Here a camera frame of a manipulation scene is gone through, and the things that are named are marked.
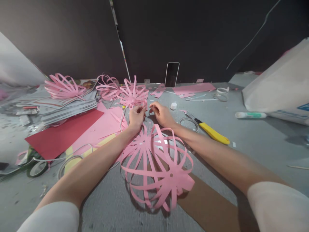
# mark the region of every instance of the white sleeve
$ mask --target white sleeve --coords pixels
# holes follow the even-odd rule
[[[248,200],[261,232],[308,232],[309,198],[286,185],[260,182]]]
[[[53,202],[31,214],[17,232],[77,232],[79,214],[71,202]]]

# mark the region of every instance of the hand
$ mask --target hand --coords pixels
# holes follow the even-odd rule
[[[134,131],[139,132],[146,117],[145,112],[147,108],[145,106],[136,106],[130,110],[130,124],[129,127]]]
[[[149,107],[149,113],[154,112],[154,115],[161,126],[172,128],[177,125],[167,107],[162,106],[157,101],[151,103]]]

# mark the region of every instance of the forearm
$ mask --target forearm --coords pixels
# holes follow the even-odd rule
[[[36,210],[56,201],[69,201],[80,207],[85,197],[102,179],[136,133],[136,129],[128,127],[114,139],[78,162],[51,188]]]
[[[245,195],[251,185],[261,181],[286,184],[280,177],[247,155],[179,124],[175,124],[172,129],[178,137]]]

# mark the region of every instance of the white bottle cap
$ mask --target white bottle cap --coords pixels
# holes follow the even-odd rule
[[[177,107],[177,103],[172,103],[171,104],[171,110],[176,110],[176,107]]]

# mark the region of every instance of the dark grey wall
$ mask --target dark grey wall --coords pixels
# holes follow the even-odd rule
[[[251,45],[226,70],[234,56],[259,30],[267,12],[276,2],[114,0],[129,73],[131,77],[137,75],[140,82],[144,79],[164,82],[167,63],[179,62],[177,82],[195,82],[199,78],[204,78],[205,82],[229,81],[277,27],[289,27],[286,29],[288,35],[295,33],[292,30],[295,24],[286,22],[295,21],[295,17],[300,18],[298,22],[302,25],[308,22],[294,7],[304,5],[304,1],[282,0]],[[276,40],[290,39],[284,36],[278,35]],[[290,40],[290,44],[296,45],[303,39],[304,33],[298,31],[295,37],[297,39]],[[270,53],[274,51],[278,56],[278,49],[269,49]],[[263,59],[268,65],[272,62],[267,55]],[[252,59],[250,65],[260,61]]]
[[[284,52],[309,37],[309,1],[281,0],[265,25],[264,39],[245,60],[240,72],[265,71]]]
[[[46,75],[128,77],[108,0],[1,1],[0,31]]]

